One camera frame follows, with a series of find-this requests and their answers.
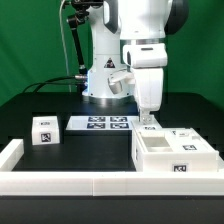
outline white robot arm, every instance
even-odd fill
[[[188,0],[73,0],[71,4],[78,11],[75,21],[84,15],[92,29],[93,65],[83,95],[102,103],[133,94],[140,120],[147,123],[150,111],[159,110],[162,101],[163,67],[168,60],[161,40],[183,26]],[[134,84],[134,91],[129,84]]]
[[[143,123],[149,121],[150,111],[159,110],[162,101],[162,67],[167,65],[167,54],[160,40],[166,31],[175,33],[187,16],[188,4],[183,0],[104,1],[106,27],[120,33],[120,39],[126,42],[123,60],[133,74],[134,97]],[[110,83],[119,82],[126,75],[114,73]]]

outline cable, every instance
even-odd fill
[[[38,82],[38,83],[34,83],[31,84],[29,86],[27,86],[22,93],[25,93],[29,88],[33,87],[33,86],[37,86],[37,85],[78,85],[79,83],[53,83],[53,82]]]
[[[54,78],[54,79],[49,79],[45,82],[49,83],[49,82],[56,82],[56,81],[62,81],[62,80],[66,80],[66,79],[75,79],[75,75],[72,76],[62,76],[62,77],[58,77],[58,78]],[[45,82],[43,82],[43,84],[40,84],[39,86],[37,86],[37,88],[33,91],[33,92],[37,92],[39,89],[41,89],[45,84]]]
[[[69,65],[68,65],[68,54],[67,54],[67,49],[66,49],[66,44],[65,44],[64,26],[63,26],[63,21],[62,21],[62,9],[65,4],[65,1],[66,0],[61,1],[61,6],[59,9],[59,20],[60,20],[60,29],[61,29],[61,39],[62,39],[62,45],[63,45],[64,57],[65,57],[66,73],[67,73],[67,76],[69,76],[70,71],[69,71]]]

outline black table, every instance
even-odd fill
[[[25,140],[25,154],[29,155],[33,116],[56,115],[62,136],[71,115],[132,116],[137,115],[135,103],[100,106],[83,103],[75,93],[25,93],[19,94],[0,107],[0,148],[11,139]],[[162,127],[194,128],[216,150],[224,153],[224,113],[197,94],[164,94],[159,112],[154,113]],[[129,133],[125,133],[127,144]],[[62,137],[66,147],[67,137]],[[55,164],[21,162],[17,170],[51,170]],[[118,170],[133,170],[126,160]],[[66,162],[55,170],[78,170]],[[116,170],[115,166],[105,170]],[[218,196],[116,196],[116,197],[0,197],[1,223],[222,223],[224,197]]]

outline white box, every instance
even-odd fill
[[[60,143],[58,119],[56,116],[33,118],[32,142],[33,145]]]
[[[219,152],[193,129],[133,131],[132,159],[143,172],[217,172]]]

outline black cable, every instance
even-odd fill
[[[67,22],[71,28],[73,40],[75,43],[77,59],[78,59],[78,63],[79,63],[79,72],[80,72],[80,74],[87,74],[87,69],[86,69],[86,66],[84,63],[82,48],[81,48],[79,35],[78,35],[78,31],[77,31],[78,26],[85,23],[84,18],[86,15],[81,14],[80,16],[81,16],[80,18],[78,18],[78,14],[69,16]]]
[[[41,85],[42,87],[45,85],[78,85],[79,83],[53,83],[53,82],[39,82],[39,83],[34,83],[29,86],[27,86],[22,93],[25,93],[29,88],[37,85]]]
[[[49,80],[41,83],[39,86],[37,86],[36,89],[33,92],[36,93],[38,90],[40,90],[43,86],[45,86],[49,82],[62,81],[62,80],[66,80],[66,79],[75,79],[75,75],[72,75],[72,76],[62,76],[62,77],[58,77],[58,78],[54,78],[54,79],[49,79]]]

